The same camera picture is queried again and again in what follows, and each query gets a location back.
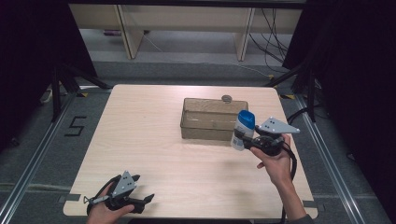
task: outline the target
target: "bottle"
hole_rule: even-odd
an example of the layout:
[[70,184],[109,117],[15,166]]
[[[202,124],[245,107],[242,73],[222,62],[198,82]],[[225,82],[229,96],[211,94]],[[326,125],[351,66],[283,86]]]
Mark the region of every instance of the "bottle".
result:
[[[241,110],[236,118],[235,129],[244,133],[246,137],[253,137],[254,134],[255,119],[254,114],[247,110]],[[244,150],[244,142],[241,138],[237,138],[233,133],[231,139],[231,146],[237,150]]]

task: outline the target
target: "person's left hand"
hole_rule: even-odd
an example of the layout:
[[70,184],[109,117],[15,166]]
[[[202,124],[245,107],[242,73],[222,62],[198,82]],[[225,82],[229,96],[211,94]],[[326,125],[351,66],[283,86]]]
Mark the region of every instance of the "person's left hand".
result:
[[[106,196],[110,186],[113,183],[109,184],[100,194],[99,197]],[[125,214],[130,213],[134,210],[134,206],[132,204],[123,206],[119,210],[111,211],[107,208],[105,203],[101,202],[92,207],[90,214],[88,215],[87,224],[113,224],[116,223],[117,220]]]

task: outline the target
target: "transparent brown container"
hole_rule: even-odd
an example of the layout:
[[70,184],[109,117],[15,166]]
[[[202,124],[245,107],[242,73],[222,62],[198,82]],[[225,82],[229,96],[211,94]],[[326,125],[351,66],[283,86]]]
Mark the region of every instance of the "transparent brown container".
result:
[[231,141],[236,118],[243,109],[248,110],[248,102],[185,98],[181,137]]

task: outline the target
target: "light wood tabletop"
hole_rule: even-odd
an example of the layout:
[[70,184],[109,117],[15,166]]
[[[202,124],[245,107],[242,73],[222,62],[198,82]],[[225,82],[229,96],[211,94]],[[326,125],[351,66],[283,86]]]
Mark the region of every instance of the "light wood tabletop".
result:
[[[67,216],[86,216],[83,197],[93,197],[112,177],[127,170],[141,175],[131,198],[154,193],[142,214],[157,218],[280,218],[282,203],[275,186],[249,150],[230,142],[183,139],[180,121],[185,98],[247,101],[261,124],[269,117],[286,122],[275,89],[261,87],[117,85],[71,188],[78,202],[64,206]],[[294,178],[303,201],[313,201],[298,151]],[[311,217],[316,208],[305,208]]]

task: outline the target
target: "blue bottle cap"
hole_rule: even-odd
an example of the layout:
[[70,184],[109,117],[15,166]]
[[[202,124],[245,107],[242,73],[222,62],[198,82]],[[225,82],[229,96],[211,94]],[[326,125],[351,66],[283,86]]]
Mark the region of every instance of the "blue bottle cap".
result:
[[249,129],[254,129],[254,125],[256,124],[254,120],[254,114],[247,110],[241,110],[238,114],[239,121],[247,126]]

